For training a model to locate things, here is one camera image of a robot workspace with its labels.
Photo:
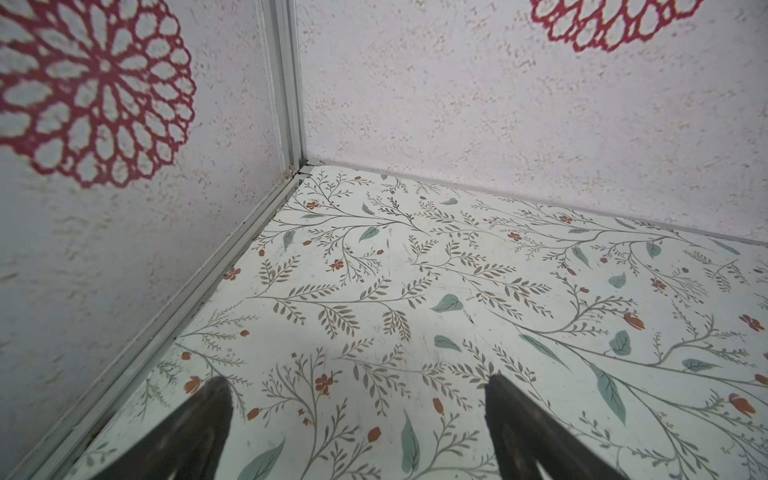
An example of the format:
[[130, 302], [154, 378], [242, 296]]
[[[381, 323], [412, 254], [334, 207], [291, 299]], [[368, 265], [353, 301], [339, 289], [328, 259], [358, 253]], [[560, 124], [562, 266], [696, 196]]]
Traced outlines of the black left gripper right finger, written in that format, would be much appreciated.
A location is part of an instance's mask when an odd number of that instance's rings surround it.
[[621, 479], [614, 467], [569, 433], [501, 374], [484, 387], [485, 420], [503, 479]]

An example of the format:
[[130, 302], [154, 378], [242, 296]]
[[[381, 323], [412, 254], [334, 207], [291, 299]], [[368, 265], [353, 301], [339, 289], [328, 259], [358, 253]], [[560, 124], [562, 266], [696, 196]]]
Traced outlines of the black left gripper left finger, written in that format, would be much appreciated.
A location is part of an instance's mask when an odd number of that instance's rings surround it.
[[229, 383], [215, 377], [95, 478], [212, 479], [232, 415]]

